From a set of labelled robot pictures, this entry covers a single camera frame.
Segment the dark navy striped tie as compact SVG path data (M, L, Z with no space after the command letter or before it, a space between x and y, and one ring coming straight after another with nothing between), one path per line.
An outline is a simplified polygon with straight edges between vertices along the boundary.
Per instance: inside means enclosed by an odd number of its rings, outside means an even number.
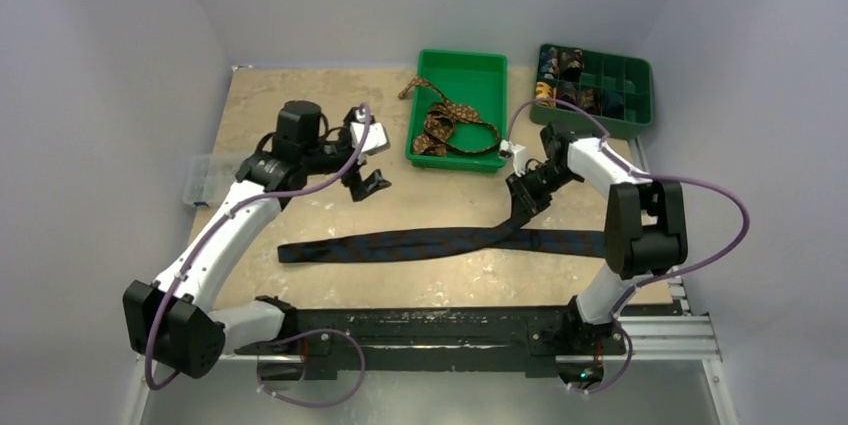
M285 264L388 263L432 260L484 249L603 258L604 234L594 230L533 229L515 219L496 226L457 226L372 232L283 244Z

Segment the bright green plastic tray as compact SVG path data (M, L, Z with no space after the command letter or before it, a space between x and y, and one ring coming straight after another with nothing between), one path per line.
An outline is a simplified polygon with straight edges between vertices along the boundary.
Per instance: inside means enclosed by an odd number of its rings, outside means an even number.
M412 79L416 76L432 82L451 100L477 109L484 120L499 129L503 138L507 125L508 91L505 56L425 49L419 54L417 71ZM451 152L446 157L414 155L410 148L412 140L423 131L425 114L439 97L429 89L417 87L400 100L411 102L405 153L413 166L484 174L494 174L502 168L503 161L498 157L498 150L472 156ZM482 148L492 141L492 135L486 128L467 124L459 124L450 139L452 144L465 148Z

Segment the dark green compartment organizer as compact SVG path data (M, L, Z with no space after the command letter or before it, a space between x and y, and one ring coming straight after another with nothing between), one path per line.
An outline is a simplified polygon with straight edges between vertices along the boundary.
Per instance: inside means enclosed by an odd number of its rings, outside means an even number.
M543 44L543 46L555 46L562 48L580 48L558 44ZM609 135L615 139L632 140L646 131L653 122L654 100L653 100L653 75L650 64L635 57L627 57L608 54L580 48L584 50L585 65L583 73L577 85L579 92L583 88L594 88L601 93L603 90L619 92L624 96L625 115L623 120L611 119L601 115L592 115ZM556 80L544 79L538 73L539 58L537 62L535 85L537 81L545 81L555 84L556 88L560 78ZM555 120L574 121L580 125L586 125L588 121L581 114L586 112L579 107L556 98L557 107L551 108L534 104L530 110L532 122L545 125Z

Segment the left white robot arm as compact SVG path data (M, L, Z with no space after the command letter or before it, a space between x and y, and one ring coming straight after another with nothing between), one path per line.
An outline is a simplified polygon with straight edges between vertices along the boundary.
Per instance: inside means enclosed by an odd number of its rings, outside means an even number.
M171 265L151 282L133 281L123 295L131 347L144 358L144 380L160 390L178 375L206 375L220 355L263 344L284 354L297 344L298 327L286 305L258 297L217 310L223 284L242 256L292 199L344 182L355 201L385 185L379 171L360 175L368 156L389 148L387 134L363 103L345 115L336 140L320 135L319 105L289 101L276 127L240 164L218 210Z

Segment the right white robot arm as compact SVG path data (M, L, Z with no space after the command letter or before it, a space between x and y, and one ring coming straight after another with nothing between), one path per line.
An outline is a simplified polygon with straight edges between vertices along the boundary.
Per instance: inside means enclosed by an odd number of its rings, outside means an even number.
M591 283L573 297L555 337L584 352L612 335L625 295L641 279L658 277L688 255L682 187L642 176L606 144L599 132L575 131L562 123L541 134L546 159L529 165L525 147L502 140L499 155L511 161L509 224L519 227L549 207L564 185L590 184L607 203L602 232L604 264Z

